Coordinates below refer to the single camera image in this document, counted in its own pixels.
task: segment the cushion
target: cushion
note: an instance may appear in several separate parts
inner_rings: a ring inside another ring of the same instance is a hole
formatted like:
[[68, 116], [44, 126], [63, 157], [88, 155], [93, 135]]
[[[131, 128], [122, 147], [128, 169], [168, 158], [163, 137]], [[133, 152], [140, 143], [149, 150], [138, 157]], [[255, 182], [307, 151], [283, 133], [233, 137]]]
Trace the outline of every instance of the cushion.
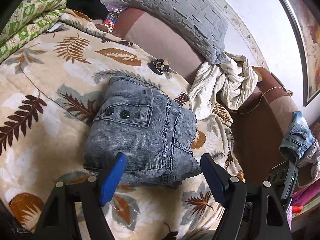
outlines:
[[224, 38], [228, 24], [208, 0], [123, 0], [154, 13], [179, 30], [182, 37], [211, 64], [226, 60]]
[[129, 8], [120, 14], [112, 34], [137, 44], [156, 58], [169, 59], [170, 68], [191, 85], [205, 61], [174, 29], [137, 8]]

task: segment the picture frame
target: picture frame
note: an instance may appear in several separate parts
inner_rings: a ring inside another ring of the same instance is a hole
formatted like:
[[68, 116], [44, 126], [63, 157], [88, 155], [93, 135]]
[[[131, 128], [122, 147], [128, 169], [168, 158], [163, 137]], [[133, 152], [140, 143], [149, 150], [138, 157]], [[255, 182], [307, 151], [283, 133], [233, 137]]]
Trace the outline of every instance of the picture frame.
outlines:
[[299, 47], [303, 106], [320, 93], [320, 11], [312, 0], [280, 0]]

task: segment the black hair clip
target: black hair clip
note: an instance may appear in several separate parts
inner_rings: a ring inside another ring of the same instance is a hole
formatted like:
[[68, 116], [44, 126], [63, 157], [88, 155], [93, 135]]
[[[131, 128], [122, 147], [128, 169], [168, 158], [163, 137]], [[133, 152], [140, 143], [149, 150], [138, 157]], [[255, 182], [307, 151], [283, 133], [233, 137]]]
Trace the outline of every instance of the black hair clip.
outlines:
[[150, 62], [149, 67], [151, 68], [151, 70], [158, 74], [158, 75], [162, 75], [162, 73], [165, 71], [169, 71], [170, 67], [169, 67], [169, 61], [167, 59], [163, 60], [161, 58], [158, 58], [156, 60], [152, 60]]

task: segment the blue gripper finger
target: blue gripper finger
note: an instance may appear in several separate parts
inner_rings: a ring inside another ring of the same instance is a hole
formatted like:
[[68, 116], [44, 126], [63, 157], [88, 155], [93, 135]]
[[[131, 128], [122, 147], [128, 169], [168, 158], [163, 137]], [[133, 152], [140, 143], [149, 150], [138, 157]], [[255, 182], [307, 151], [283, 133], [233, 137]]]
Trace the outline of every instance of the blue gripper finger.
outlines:
[[126, 163], [126, 156], [123, 153], [117, 153], [113, 163], [108, 168], [99, 172], [97, 177], [100, 193], [99, 203], [102, 207], [111, 201], [124, 173]]

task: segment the pink cloth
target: pink cloth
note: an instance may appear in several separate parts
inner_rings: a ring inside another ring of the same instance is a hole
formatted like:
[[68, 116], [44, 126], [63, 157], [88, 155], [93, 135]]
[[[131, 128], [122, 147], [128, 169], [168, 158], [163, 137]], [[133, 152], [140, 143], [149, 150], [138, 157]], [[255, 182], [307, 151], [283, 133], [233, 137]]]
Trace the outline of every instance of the pink cloth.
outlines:
[[287, 221], [288, 221], [289, 228], [291, 229], [291, 224], [292, 224], [292, 206], [289, 207], [286, 215], [287, 215]]
[[303, 206], [320, 193], [320, 179], [292, 195], [291, 205]]

